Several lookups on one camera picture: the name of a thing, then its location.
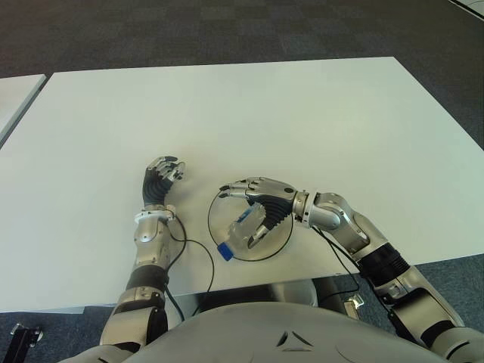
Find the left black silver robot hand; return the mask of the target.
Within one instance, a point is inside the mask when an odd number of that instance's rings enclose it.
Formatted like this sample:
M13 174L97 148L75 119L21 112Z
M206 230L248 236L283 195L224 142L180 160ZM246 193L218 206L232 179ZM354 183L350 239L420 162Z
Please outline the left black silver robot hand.
M153 160L146 168L142 186L145 206L164 205L166 195L173 184L181 180L185 173L185 162L177 157L165 156Z

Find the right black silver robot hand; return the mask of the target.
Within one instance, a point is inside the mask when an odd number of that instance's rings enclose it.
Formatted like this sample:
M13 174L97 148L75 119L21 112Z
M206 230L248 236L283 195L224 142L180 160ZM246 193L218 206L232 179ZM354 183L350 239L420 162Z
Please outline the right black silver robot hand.
M293 212L296 189L287 183L266 177L248 177L220 187L220 198L239 197L248 204L258 203L265 217L247 242L249 249L257 245L275 226Z

